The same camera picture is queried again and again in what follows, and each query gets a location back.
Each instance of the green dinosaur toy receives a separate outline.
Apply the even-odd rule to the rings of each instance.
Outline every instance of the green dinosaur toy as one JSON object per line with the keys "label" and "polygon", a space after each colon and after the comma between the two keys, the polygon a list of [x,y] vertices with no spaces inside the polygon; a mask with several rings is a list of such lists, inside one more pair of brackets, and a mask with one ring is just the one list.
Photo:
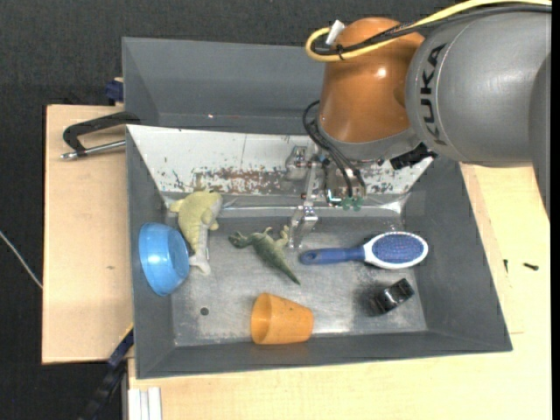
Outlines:
{"label": "green dinosaur toy", "polygon": [[286,261],[286,255],[284,254],[284,247],[288,244],[288,226],[283,227],[280,231],[280,239],[276,241],[270,237],[270,230],[272,230],[272,227],[267,227],[264,232],[255,232],[249,236],[243,236],[239,232],[235,232],[235,234],[229,237],[229,242],[238,249],[243,249],[252,245],[255,252],[267,264],[280,269],[295,284],[301,284],[291,271]]}

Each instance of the orange cup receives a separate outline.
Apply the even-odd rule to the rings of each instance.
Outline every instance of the orange cup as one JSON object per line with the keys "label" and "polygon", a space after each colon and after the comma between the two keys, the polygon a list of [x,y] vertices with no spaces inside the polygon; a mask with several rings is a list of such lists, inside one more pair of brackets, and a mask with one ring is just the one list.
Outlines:
{"label": "orange cup", "polygon": [[264,292],[251,313],[251,337],[256,344],[305,342],[313,330],[313,313],[296,302]]}

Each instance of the yellow dinosaur toy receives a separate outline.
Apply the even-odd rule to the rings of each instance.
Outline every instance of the yellow dinosaur toy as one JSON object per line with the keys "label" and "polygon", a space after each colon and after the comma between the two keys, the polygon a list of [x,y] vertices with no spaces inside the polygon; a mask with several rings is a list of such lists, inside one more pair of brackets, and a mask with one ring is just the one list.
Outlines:
{"label": "yellow dinosaur toy", "polygon": [[195,191],[186,198],[176,200],[169,209],[178,213],[178,226],[194,255],[189,264],[196,266],[203,274],[210,273],[207,260],[208,230],[216,230],[216,217],[221,210],[222,197],[212,190]]}

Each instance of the toy dinosaur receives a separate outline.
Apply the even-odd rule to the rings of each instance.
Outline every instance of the toy dinosaur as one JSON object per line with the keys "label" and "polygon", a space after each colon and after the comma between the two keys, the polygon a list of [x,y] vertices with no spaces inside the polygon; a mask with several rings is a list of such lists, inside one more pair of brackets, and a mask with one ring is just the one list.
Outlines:
{"label": "toy dinosaur", "polygon": [[216,230],[216,217],[221,210],[222,197],[212,190],[195,191],[186,198],[173,202],[172,212],[178,212],[178,226],[186,241],[194,251],[189,264],[196,266],[203,274],[210,273],[207,260],[208,230]]}
{"label": "toy dinosaur", "polygon": [[274,241],[269,231],[272,227],[267,227],[264,232],[255,232],[249,236],[243,236],[239,232],[235,232],[229,237],[231,242],[238,249],[246,248],[252,245],[255,252],[269,265],[280,269],[290,280],[296,284],[301,284],[298,278],[294,275],[284,254],[284,247],[288,244],[288,226],[280,231],[280,239]]}

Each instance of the yellow cable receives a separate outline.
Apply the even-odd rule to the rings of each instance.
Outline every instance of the yellow cable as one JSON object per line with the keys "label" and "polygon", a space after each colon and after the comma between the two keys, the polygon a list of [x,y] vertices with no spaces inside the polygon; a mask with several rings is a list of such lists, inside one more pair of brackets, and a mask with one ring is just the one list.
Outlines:
{"label": "yellow cable", "polygon": [[[466,2],[458,3],[444,10],[435,12],[431,16],[422,18],[417,22],[415,22],[414,24],[406,26],[406,29],[408,30],[410,28],[420,27],[422,25],[426,25],[428,23],[435,22],[443,18],[448,18],[449,16],[453,16],[462,11],[467,11],[472,8],[476,8],[478,6],[484,6],[486,4],[541,4],[544,6],[552,6],[552,2],[550,0],[468,0]],[[330,27],[325,27],[316,30],[307,39],[307,42],[305,42],[305,52],[313,60],[317,60],[319,62],[337,62],[342,59],[349,60],[351,58],[356,58],[358,56],[361,56],[362,54],[372,52],[373,50],[376,50],[377,48],[381,48],[382,46],[390,44],[391,42],[394,42],[395,40],[398,39],[398,38],[392,38],[380,42],[379,44],[364,46],[360,50],[355,50],[353,52],[345,52],[343,53],[342,58],[340,57],[340,55],[325,56],[314,52],[312,50],[312,43],[315,42],[321,36],[326,35],[330,30],[331,30]]]}

